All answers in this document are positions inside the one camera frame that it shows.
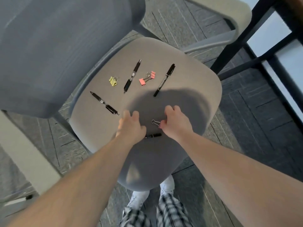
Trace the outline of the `person's left hand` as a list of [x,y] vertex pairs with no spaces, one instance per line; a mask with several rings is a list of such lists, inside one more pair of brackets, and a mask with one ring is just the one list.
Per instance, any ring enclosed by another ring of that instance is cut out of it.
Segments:
[[116,137],[120,137],[125,145],[134,146],[144,139],[145,135],[146,126],[142,126],[140,123],[121,123],[121,119],[119,120]]

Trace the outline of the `person's right hand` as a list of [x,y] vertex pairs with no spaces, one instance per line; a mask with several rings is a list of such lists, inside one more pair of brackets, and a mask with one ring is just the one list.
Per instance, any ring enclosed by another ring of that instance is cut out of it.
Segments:
[[167,105],[164,110],[168,119],[168,128],[162,131],[170,138],[181,143],[188,135],[192,135],[193,129],[188,117],[181,111],[179,106]]

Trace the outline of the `person's left forearm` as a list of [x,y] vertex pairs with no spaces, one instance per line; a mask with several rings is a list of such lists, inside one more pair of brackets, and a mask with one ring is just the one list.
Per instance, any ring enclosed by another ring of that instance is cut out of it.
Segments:
[[130,149],[142,139],[117,136],[60,179],[7,227],[96,227]]

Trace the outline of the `person's right forearm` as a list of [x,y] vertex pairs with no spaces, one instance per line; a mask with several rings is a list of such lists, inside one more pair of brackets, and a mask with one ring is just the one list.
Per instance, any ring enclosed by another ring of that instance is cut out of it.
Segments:
[[303,183],[196,133],[176,139],[244,227],[303,227]]

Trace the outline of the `black retractable pen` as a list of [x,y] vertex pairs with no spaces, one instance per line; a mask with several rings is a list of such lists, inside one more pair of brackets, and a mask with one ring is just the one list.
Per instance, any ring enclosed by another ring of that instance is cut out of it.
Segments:
[[125,84],[125,86],[124,86],[124,94],[128,91],[128,89],[129,89],[129,87],[130,87],[130,85],[131,85],[131,83],[132,83],[132,81],[133,81],[133,79],[134,79],[134,77],[135,77],[135,75],[136,75],[136,73],[137,73],[137,71],[138,71],[138,68],[139,68],[139,66],[140,66],[140,64],[141,64],[141,59],[137,62],[137,64],[136,64],[136,66],[135,66],[135,68],[134,68],[134,70],[133,70],[133,72],[132,72],[132,74],[131,74],[131,77],[130,77],[130,79],[128,79],[127,80],[127,82],[126,82],[126,84]]
[[116,114],[116,115],[119,116],[118,111],[115,110],[115,109],[114,109],[112,106],[110,106],[109,104],[107,104],[107,103],[106,103],[103,99],[101,99],[101,97],[99,97],[96,93],[91,92],[91,91],[90,91],[90,93],[91,93],[91,95],[92,95],[95,99],[97,99],[101,104],[103,104],[103,105],[105,106],[105,108],[106,108],[108,111],[110,111],[112,114]]

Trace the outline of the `grey chair seat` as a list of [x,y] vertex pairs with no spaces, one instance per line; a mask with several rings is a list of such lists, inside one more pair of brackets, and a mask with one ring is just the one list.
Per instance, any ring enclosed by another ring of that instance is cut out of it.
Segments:
[[[141,64],[128,89],[124,86],[139,60]],[[96,74],[90,74],[74,96],[69,123],[83,145],[92,153],[115,137],[124,110],[139,112],[139,121],[146,126],[146,134],[161,133],[161,137],[143,139],[130,150],[121,169],[118,182],[132,191],[147,191],[157,187],[187,157],[184,149],[163,133],[152,120],[165,117],[165,106],[178,105],[189,118],[193,131],[203,135],[216,113],[222,97],[218,76],[206,65],[179,49],[148,37],[137,38],[108,54]],[[175,69],[156,97],[172,64]],[[141,86],[139,79],[148,72],[155,78]],[[120,81],[112,87],[109,78]],[[108,111],[95,99],[96,93],[118,111]]]

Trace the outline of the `plaid trousers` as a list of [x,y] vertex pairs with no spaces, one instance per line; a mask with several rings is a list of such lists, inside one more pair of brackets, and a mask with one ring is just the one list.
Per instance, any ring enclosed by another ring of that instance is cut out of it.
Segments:
[[[160,196],[156,207],[157,227],[194,227],[184,205],[173,195]],[[141,210],[124,207],[120,227],[152,227],[151,220]]]

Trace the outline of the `grey mesh chair backrest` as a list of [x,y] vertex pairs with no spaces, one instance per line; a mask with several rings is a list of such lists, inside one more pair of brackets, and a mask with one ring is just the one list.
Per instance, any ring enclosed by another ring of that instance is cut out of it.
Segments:
[[145,0],[0,0],[0,110],[52,117]]

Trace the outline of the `black table frame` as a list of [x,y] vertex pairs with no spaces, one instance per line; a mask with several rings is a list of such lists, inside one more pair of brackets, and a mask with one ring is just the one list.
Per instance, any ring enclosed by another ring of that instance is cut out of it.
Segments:
[[303,40],[303,26],[261,56],[222,72],[279,2],[283,1],[259,0],[249,26],[223,49],[210,69],[223,82],[219,112],[244,154],[303,182],[303,93],[277,58],[282,49]]

